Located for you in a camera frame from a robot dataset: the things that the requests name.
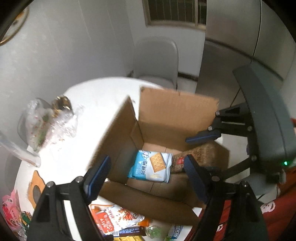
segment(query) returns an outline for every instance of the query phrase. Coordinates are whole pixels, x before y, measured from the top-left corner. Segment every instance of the white snack package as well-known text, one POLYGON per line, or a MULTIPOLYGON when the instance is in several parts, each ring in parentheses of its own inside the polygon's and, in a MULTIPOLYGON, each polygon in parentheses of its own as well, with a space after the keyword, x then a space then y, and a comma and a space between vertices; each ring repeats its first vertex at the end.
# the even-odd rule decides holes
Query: white snack package
POLYGON ((192 226, 172 225, 164 241, 184 241, 192 226))
POLYGON ((118 205, 96 213, 94 217, 99 229, 106 235, 120 231, 144 220, 143 215, 130 212, 118 205))
POLYGON ((172 153, 138 151, 135 164, 130 169, 129 178, 168 183, 172 153))

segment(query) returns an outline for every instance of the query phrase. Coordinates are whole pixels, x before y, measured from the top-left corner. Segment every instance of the plastic bag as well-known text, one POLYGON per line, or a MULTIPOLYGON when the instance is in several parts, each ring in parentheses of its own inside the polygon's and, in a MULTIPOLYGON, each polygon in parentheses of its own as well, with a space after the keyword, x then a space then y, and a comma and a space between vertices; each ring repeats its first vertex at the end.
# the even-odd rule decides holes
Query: plastic bag
POLYGON ((27 235, 22 225, 20 205, 15 191, 13 190, 10 196, 5 195, 2 200, 2 209, 8 226, 17 235, 19 240, 26 241, 27 235))
POLYGON ((104 234, 111 234, 141 222, 144 216, 130 212, 118 205, 97 212, 94 220, 104 234))
POLYGON ((39 99, 30 101, 27 107, 26 136, 29 146, 39 151, 45 141, 47 131, 52 122, 52 109, 45 109, 39 99))
POLYGON ((25 122, 28 144, 38 152, 41 147, 60 144, 67 137, 75 137, 78 117, 83 110, 79 106, 75 112, 70 108, 53 111, 50 108, 45 109, 39 99, 30 101, 25 122))
POLYGON ((191 228, 192 226, 173 225, 164 241, 183 241, 186 239, 191 228))
POLYGON ((11 142, 1 131, 0 131, 0 146, 4 146, 12 155, 17 158, 26 161, 27 163, 40 167, 40 157, 35 153, 28 152, 26 149, 19 147, 15 143, 11 142))
POLYGON ((79 106, 75 112, 63 110, 59 112, 56 118, 52 119, 52 123, 47 131, 44 146, 50 144, 61 144, 66 138, 76 136, 78 117, 84 108, 79 106))

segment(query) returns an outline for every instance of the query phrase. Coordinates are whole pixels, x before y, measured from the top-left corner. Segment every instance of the white chair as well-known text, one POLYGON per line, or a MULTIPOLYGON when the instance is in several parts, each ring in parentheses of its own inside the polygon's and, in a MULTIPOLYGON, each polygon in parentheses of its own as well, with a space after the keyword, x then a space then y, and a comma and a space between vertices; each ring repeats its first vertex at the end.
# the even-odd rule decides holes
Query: white chair
POLYGON ((149 37, 137 42, 133 60, 133 77, 176 89, 178 48, 166 37, 149 37))

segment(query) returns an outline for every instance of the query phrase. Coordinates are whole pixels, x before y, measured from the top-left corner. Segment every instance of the cardboard box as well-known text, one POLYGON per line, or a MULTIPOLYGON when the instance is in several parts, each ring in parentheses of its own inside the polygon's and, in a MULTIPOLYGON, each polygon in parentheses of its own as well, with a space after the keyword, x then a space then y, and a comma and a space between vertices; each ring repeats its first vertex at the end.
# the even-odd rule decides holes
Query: cardboard box
MULTIPOLYGON (((193 207, 202 207, 185 173, 171 174, 168 183, 127 178, 138 150, 170 152, 192 149, 185 138, 206 130, 218 100, 174 90, 141 89, 139 121, 127 98, 98 146, 91 162, 109 155, 112 168, 100 196, 150 219, 180 225, 196 225, 193 207)), ((228 151, 220 167, 228 165, 228 151)))

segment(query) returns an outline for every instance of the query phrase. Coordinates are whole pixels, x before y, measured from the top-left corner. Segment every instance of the blue cracker package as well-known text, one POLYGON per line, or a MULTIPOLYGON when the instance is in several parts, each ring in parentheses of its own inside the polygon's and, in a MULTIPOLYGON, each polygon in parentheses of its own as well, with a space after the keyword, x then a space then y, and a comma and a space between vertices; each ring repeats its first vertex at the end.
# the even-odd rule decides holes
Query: blue cracker package
POLYGON ((183 241, 186 239, 191 229, 192 226, 173 225, 164 241, 183 241))
POLYGON ((170 178, 172 156, 172 153, 140 150, 134 165, 129 171, 128 177, 167 183, 170 178))

